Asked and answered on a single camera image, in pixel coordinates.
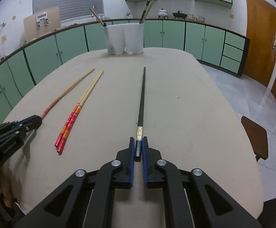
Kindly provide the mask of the person's left hand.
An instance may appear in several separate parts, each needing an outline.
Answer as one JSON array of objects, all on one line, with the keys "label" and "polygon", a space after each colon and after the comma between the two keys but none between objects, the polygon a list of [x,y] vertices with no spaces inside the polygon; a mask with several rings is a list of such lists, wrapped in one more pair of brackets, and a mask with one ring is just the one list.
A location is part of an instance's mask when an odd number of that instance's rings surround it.
[{"label": "person's left hand", "polygon": [[11,181],[8,177],[5,167],[0,167],[0,194],[3,195],[3,202],[6,207],[12,208],[14,204]]}]

